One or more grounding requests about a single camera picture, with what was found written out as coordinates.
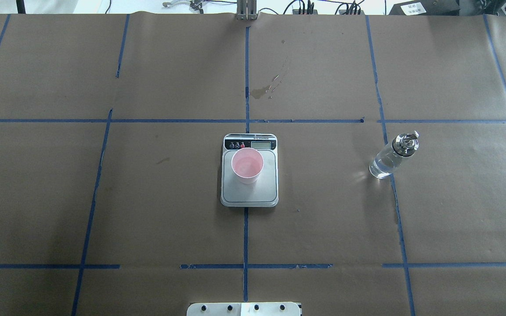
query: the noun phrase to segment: cable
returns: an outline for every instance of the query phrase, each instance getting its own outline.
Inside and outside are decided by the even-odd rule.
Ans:
[[[339,4],[339,6],[337,7],[337,10],[335,10],[335,13],[333,14],[337,14],[337,12],[339,12],[339,9],[341,8],[341,6],[343,6],[343,4],[346,4],[345,2],[341,2],[341,4]]]
[[[353,0],[353,2],[351,3],[351,10],[349,14],[357,14],[357,7],[358,7],[357,2]]]
[[[222,1],[222,0],[204,0],[205,2],[223,2],[224,4],[237,4],[237,2]]]
[[[345,2],[343,1],[330,1],[330,0],[320,0],[320,1],[323,1],[323,2],[331,2],[332,4],[344,4]]]
[[[261,12],[262,10],[270,10],[270,11],[274,12],[275,14],[278,14],[275,10],[273,10],[271,8],[262,8],[262,9],[259,9],[259,12]]]
[[[290,3],[289,3],[289,5],[288,5],[288,6],[286,6],[285,12],[283,12],[282,14],[286,14],[286,12],[287,12],[288,8],[290,8],[290,6],[291,6],[294,2],[297,2],[297,1],[301,2],[302,4],[304,4],[304,0],[293,0],[292,2],[290,2]]]

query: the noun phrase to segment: water spill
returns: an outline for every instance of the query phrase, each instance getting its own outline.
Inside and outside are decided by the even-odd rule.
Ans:
[[[253,96],[253,98],[260,99],[261,96],[264,96],[267,92],[269,92],[271,86],[264,86],[261,89],[254,89],[249,92],[250,96]]]

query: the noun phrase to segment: liquid stain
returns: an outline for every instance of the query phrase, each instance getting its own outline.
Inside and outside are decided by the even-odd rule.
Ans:
[[[271,87],[271,85],[268,85],[268,86],[264,86],[261,89],[251,90],[249,95],[253,96],[253,98],[260,99],[262,96],[264,96],[269,91],[270,87]]]
[[[171,158],[167,157],[167,158],[163,158],[161,159],[159,162],[156,162],[156,164],[161,164],[162,162],[168,162]]]

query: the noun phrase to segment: scale platform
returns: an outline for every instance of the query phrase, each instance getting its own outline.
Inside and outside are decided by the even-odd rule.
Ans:
[[[239,182],[231,169],[231,158],[245,147],[257,149],[265,164],[252,184]],[[277,138],[273,134],[228,134],[221,154],[221,203],[230,207],[272,208],[278,203]]]

